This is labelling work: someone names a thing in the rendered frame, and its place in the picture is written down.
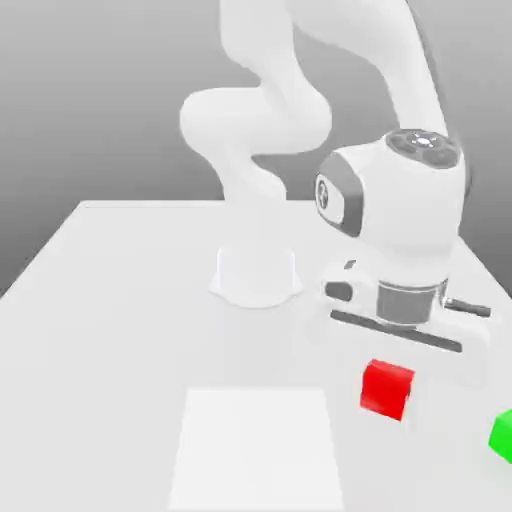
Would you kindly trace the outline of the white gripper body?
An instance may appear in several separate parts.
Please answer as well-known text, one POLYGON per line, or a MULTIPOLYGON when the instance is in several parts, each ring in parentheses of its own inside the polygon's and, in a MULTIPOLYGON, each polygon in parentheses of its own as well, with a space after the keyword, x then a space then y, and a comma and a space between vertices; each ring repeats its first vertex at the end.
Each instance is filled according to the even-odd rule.
POLYGON ((360 366, 371 360, 464 387, 483 387, 490 377, 490 343, 473 334, 461 339, 401 330, 328 308, 308 314, 306 338, 360 366))

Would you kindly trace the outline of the small red cube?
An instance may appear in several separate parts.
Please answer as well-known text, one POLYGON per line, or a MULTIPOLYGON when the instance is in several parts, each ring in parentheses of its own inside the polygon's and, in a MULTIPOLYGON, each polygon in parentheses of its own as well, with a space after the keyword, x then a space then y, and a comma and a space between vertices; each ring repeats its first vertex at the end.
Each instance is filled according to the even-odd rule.
POLYGON ((414 376, 414 370, 372 359, 362 375, 360 406, 401 421, 414 376))

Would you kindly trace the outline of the small green cube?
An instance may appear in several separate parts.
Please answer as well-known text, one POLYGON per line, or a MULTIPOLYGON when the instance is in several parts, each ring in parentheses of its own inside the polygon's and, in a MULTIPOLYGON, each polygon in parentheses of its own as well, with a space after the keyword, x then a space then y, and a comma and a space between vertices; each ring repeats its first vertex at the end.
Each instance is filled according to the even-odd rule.
POLYGON ((512 464, 512 409, 495 418, 488 445, 497 455, 512 464))

